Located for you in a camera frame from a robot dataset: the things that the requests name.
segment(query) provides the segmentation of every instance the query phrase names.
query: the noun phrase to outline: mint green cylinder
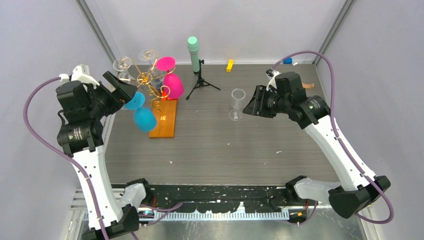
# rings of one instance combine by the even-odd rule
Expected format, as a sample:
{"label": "mint green cylinder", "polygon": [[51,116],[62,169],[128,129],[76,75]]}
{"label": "mint green cylinder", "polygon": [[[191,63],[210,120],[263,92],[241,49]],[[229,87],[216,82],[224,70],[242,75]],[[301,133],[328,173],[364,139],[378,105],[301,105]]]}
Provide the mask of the mint green cylinder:
{"label": "mint green cylinder", "polygon": [[193,72],[200,70],[199,66],[199,42],[195,36],[191,36],[187,40],[188,51],[190,52],[191,65],[193,66]]}

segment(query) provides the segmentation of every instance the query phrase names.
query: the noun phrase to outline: gray wall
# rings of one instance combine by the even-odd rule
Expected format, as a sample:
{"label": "gray wall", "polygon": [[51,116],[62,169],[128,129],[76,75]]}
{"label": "gray wall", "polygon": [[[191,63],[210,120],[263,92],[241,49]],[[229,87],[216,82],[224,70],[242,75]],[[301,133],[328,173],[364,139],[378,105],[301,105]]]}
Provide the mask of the gray wall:
{"label": "gray wall", "polygon": [[318,50],[343,2],[87,0],[115,52],[138,59],[142,49],[150,48],[178,63],[190,62],[190,36],[198,37],[199,56],[207,63],[275,63],[295,51]]}
{"label": "gray wall", "polygon": [[[335,116],[357,153],[387,175],[395,216],[382,239],[422,239],[424,2],[357,1],[326,55],[335,69]],[[318,66],[325,92],[330,74]],[[385,219],[380,199],[374,218]]]}
{"label": "gray wall", "polygon": [[[27,131],[23,106],[36,86],[79,63],[98,79],[112,65],[73,0],[2,1],[0,34],[0,238],[63,239],[79,183],[72,166]],[[57,147],[58,85],[43,89],[29,113],[34,128]]]}

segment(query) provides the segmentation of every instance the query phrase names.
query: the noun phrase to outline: wooden tabletop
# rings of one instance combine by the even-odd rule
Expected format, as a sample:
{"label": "wooden tabletop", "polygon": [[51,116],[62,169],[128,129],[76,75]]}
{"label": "wooden tabletop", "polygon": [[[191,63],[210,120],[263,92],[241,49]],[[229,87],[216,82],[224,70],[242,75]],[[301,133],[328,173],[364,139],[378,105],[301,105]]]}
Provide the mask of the wooden tabletop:
{"label": "wooden tabletop", "polygon": [[[229,118],[232,90],[243,89],[250,100],[256,85],[268,83],[265,70],[270,67],[236,64],[226,72],[226,65],[203,65],[203,78],[221,90],[196,89],[186,100],[196,78],[191,65],[177,65],[174,73],[183,82],[184,95],[178,100],[175,138],[149,139],[147,132],[137,129],[133,111],[118,111],[106,151],[110,181],[146,178],[152,184],[283,185],[306,175],[338,182],[318,145],[287,115]],[[314,65],[281,65],[277,70],[298,73],[304,83],[315,83],[308,96],[323,97]]]}

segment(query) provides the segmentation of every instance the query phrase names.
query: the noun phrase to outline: tripod leg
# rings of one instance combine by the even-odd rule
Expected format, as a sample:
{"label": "tripod leg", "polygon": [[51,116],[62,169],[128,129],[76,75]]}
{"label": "tripod leg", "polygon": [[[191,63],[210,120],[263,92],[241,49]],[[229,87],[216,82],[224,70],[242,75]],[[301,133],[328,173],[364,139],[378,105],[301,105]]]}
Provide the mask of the tripod leg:
{"label": "tripod leg", "polygon": [[195,89],[197,89],[198,88],[198,83],[196,83],[196,85],[193,87],[193,89],[191,90],[191,92],[190,92],[190,94],[185,98],[185,100],[189,100],[189,98],[190,98],[190,95],[193,93],[193,91],[195,90]]}
{"label": "tripod leg", "polygon": [[210,84],[209,82],[207,82],[207,81],[204,81],[208,86],[211,86],[211,87],[214,87],[214,88],[216,88],[216,89],[218,89],[218,90],[221,90],[221,88],[219,88],[219,87],[217,87],[217,86],[215,86],[215,85],[213,85],[213,84]]}

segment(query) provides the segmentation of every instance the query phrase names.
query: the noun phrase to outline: black tripod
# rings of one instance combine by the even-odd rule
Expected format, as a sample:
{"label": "black tripod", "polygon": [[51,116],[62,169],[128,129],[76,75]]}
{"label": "black tripod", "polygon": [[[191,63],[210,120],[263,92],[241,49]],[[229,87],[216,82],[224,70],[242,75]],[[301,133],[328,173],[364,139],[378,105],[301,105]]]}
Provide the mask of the black tripod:
{"label": "black tripod", "polygon": [[207,87],[207,86],[212,86],[218,90],[221,90],[221,88],[214,86],[212,84],[210,84],[209,82],[205,81],[202,77],[202,64],[205,64],[205,60],[199,60],[199,71],[194,71],[194,75],[197,76],[197,81],[196,81],[196,85],[193,87],[193,89],[191,90],[190,94],[185,98],[186,100],[189,100],[190,95],[193,93],[193,91],[195,89],[199,89],[199,88],[203,88],[203,87]]}

